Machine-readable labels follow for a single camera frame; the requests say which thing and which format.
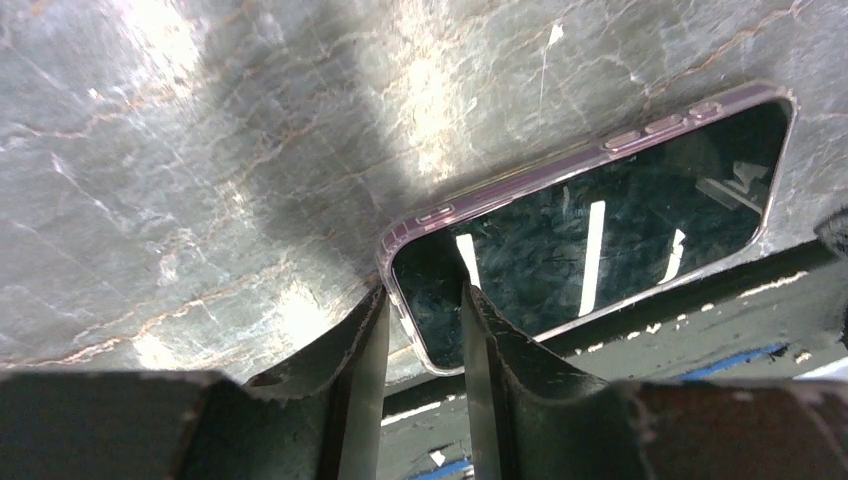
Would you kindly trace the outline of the clear magsafe phone case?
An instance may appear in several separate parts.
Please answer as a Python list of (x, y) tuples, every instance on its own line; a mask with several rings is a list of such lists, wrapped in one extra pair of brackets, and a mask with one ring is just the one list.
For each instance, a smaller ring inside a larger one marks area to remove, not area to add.
[(571, 321), (552, 332), (538, 336), (527, 334), (536, 340), (548, 340), (571, 328), (594, 320), (616, 307), (632, 304), (663, 288), (681, 284), (685, 280), (704, 272), (708, 267), (717, 262), (731, 258), (744, 251), (762, 235), (772, 209), (773, 191), (782, 173), (782, 157), (787, 141), (791, 136), (793, 123), (799, 112), (797, 101), (787, 88), (763, 80), (744, 83), (690, 105), (673, 109), (662, 116), (652, 119), (648, 123), (639, 126), (628, 126), (615, 131), (603, 139), (591, 141), (561, 153), (552, 153), (538, 158), (526, 166), (395, 221), (380, 238), (376, 253), (377, 264), (382, 280), (388, 290), (390, 300), (397, 308), (403, 329), (409, 337), (415, 354), (420, 359), (424, 369), (436, 376), (454, 376), (461, 373), (463, 364), (457, 370), (441, 373), (432, 369), (423, 361), (422, 346), (411, 321), (404, 315), (400, 303), (399, 288), (390, 271), (391, 261), (400, 247), (407, 245), (412, 240), (424, 234), (435, 231), (437, 228), (490, 212), (498, 206), (536, 192), (545, 186), (658, 145), (684, 133), (691, 132), (698, 127), (726, 118), (744, 108), (774, 99), (788, 100), (793, 107), (794, 113), (783, 153), (779, 159), (776, 175), (770, 189), (765, 216), (760, 230), (752, 241), (735, 254), (699, 270), (680, 276), (668, 283), (656, 286), (628, 300)]

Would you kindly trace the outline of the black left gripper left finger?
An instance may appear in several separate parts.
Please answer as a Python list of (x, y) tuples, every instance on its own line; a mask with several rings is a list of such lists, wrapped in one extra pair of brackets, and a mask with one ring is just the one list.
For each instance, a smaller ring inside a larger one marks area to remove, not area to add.
[(5, 479), (372, 479), (389, 325), (383, 287), (239, 383), (217, 371), (11, 371)]

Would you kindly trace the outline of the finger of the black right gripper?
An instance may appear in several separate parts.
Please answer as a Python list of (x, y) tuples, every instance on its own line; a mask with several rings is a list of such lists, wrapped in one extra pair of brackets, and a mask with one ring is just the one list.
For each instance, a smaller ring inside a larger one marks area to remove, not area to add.
[(837, 257), (846, 260), (848, 256), (848, 213), (838, 210), (814, 227), (817, 240)]

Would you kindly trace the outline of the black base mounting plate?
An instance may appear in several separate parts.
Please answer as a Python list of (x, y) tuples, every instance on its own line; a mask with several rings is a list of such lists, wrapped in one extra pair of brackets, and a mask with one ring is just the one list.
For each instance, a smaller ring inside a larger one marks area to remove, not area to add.
[[(539, 343), (606, 381), (831, 380), (847, 356), (847, 263), (809, 242), (657, 294)], [(385, 478), (437, 478), (472, 462), (465, 377), (388, 400), (407, 414), (382, 454)]]

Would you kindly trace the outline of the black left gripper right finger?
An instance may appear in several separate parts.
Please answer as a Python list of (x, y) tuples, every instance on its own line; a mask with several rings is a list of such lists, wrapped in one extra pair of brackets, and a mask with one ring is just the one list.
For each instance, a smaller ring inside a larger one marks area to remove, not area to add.
[(463, 289), (479, 479), (843, 479), (847, 386), (835, 380), (606, 381)]

